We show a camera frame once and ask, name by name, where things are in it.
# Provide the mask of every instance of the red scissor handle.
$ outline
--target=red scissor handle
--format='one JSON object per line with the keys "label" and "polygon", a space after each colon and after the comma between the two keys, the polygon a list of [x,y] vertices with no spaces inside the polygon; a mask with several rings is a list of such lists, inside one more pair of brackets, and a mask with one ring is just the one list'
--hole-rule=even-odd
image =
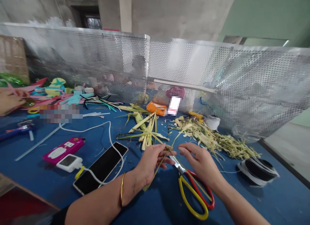
{"label": "red scissor handle", "polygon": [[[188,172],[186,172],[186,175],[189,177],[190,181],[191,181],[191,184],[194,186],[194,189],[195,191],[197,192],[197,194],[201,197],[201,199],[203,200],[203,202],[206,204],[208,210],[213,210],[214,207],[215,207],[215,201],[214,201],[214,197],[213,197],[213,194],[212,194],[212,191],[211,189],[206,185],[204,184],[200,178],[195,174],[193,173],[191,170],[187,169],[187,171],[191,174],[189,175]],[[200,181],[200,183],[204,186],[204,188],[207,190],[207,194],[210,196],[210,198],[212,199],[212,202],[211,204],[208,204],[206,202],[206,200],[204,199],[204,197],[202,196],[200,190],[198,189],[198,186],[196,185],[196,183],[194,182],[193,180],[193,177],[195,177],[197,180]]]}

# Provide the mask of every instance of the smartphone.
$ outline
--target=smartphone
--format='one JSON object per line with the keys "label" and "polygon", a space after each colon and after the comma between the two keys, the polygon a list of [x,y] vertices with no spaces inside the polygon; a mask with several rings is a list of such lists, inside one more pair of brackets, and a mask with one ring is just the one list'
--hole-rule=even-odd
{"label": "smartphone", "polygon": [[[124,145],[115,142],[113,143],[115,148],[124,156],[128,148]],[[111,172],[115,169],[116,165],[121,161],[120,155],[111,146],[106,150],[90,167],[95,176],[100,181],[105,181]],[[101,186],[90,174],[85,171],[74,183],[73,186],[82,194],[88,194]]]}

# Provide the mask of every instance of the yellow cable connector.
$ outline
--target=yellow cable connector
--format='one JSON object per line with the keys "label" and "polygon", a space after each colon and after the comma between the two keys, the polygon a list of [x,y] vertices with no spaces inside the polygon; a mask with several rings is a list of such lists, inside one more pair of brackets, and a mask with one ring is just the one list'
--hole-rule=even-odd
{"label": "yellow cable connector", "polygon": [[75,175],[74,179],[78,179],[80,177],[80,175],[82,174],[82,172],[84,171],[85,166],[82,166],[81,169],[77,172],[77,174]]}

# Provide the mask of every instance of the bracelet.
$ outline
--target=bracelet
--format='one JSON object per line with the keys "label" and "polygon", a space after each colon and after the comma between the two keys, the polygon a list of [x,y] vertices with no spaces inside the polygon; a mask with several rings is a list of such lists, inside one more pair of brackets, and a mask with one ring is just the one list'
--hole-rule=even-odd
{"label": "bracelet", "polygon": [[123,208],[123,201],[122,201],[122,198],[123,198],[123,184],[124,184],[124,177],[125,177],[125,173],[123,174],[123,178],[122,178],[122,184],[120,186],[120,207]]}

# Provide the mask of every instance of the blue tabletop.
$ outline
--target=blue tabletop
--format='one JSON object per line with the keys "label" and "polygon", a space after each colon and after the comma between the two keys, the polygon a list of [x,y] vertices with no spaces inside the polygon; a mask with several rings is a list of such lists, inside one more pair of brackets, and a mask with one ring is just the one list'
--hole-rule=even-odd
{"label": "blue tabletop", "polygon": [[[111,121],[112,142],[116,141],[118,133],[127,133],[136,123],[130,119],[124,127],[127,117],[114,118],[126,114],[127,112],[109,111],[108,108],[98,109],[101,106],[88,106],[89,110],[83,109],[83,113],[110,112],[104,119],[98,117],[85,117],[75,119],[72,123],[65,124],[64,128],[73,130],[85,130],[87,128]],[[26,112],[15,112],[9,117],[0,118],[0,131],[3,131],[3,121],[7,123],[6,129],[16,127],[16,121],[25,117]],[[168,126],[164,122],[169,117],[160,117],[158,120],[158,132],[166,136]],[[9,140],[0,142],[0,172],[12,179],[16,183],[25,187],[29,191],[39,195],[58,208],[63,208],[78,199],[81,195],[72,186],[74,182],[73,173],[65,172],[56,167],[50,167],[42,156],[56,146],[64,143],[73,136],[86,138],[85,145],[79,149],[75,155],[83,159],[83,164],[89,167],[100,155],[104,148],[111,146],[109,142],[108,128],[105,124],[84,133],[75,133],[58,130],[42,145],[19,161],[14,161],[17,157],[46,137],[57,128],[58,124],[44,124],[40,119],[34,119],[36,131],[34,141],[29,140],[28,135],[20,135]],[[169,136],[172,144],[178,131],[174,130]],[[188,142],[189,138],[182,135],[175,142],[175,147]],[[119,140],[118,142],[129,148],[126,153],[124,167],[121,173],[133,169],[139,162],[142,151],[137,140]],[[270,162],[280,174],[280,178],[264,188],[253,188],[249,186],[246,179],[240,173],[224,174],[225,179],[247,199],[271,224],[309,224],[310,221],[310,190],[306,188],[296,177],[294,177],[283,165],[272,157],[258,143],[251,146],[262,154],[262,158]],[[225,161],[221,161],[223,168],[227,172],[235,172],[237,163],[240,160],[231,159],[224,155]],[[178,159],[183,165],[192,170],[186,159],[178,155]],[[110,178],[114,177],[118,167],[115,168]],[[132,221],[136,224],[175,224],[175,223],[208,223],[208,224],[232,224],[232,220],[219,198],[214,195],[215,209],[209,211],[207,221],[199,221],[189,212],[181,197],[178,186],[178,172],[173,166],[168,166],[167,170],[159,170],[150,188],[146,192],[140,192],[133,201],[118,215],[114,224],[125,224]],[[195,199],[185,190],[189,203],[195,210],[202,212]]]}

